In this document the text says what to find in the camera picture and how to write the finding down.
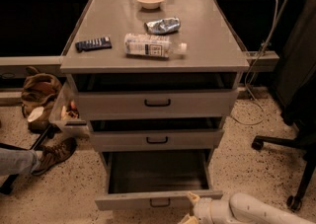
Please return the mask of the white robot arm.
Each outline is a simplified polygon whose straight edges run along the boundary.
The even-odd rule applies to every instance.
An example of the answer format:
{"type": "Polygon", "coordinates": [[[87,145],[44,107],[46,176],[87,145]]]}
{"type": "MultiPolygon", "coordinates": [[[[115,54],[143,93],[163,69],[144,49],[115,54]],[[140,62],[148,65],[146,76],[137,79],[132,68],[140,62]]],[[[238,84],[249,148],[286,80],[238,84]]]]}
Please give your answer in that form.
{"type": "Polygon", "coordinates": [[[237,192],[228,200],[187,193],[191,212],[178,224],[315,224],[277,209],[247,193],[237,192]]]}

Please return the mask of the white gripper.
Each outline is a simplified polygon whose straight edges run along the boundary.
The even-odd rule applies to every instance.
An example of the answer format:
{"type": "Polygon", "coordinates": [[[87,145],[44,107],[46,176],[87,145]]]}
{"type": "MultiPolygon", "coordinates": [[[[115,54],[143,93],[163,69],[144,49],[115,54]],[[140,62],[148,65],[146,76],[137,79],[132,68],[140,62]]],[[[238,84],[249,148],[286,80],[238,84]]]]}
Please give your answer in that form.
{"type": "Polygon", "coordinates": [[[194,207],[194,216],[186,214],[178,224],[216,224],[212,215],[213,200],[211,198],[200,198],[191,191],[187,192],[187,198],[194,207]]]}

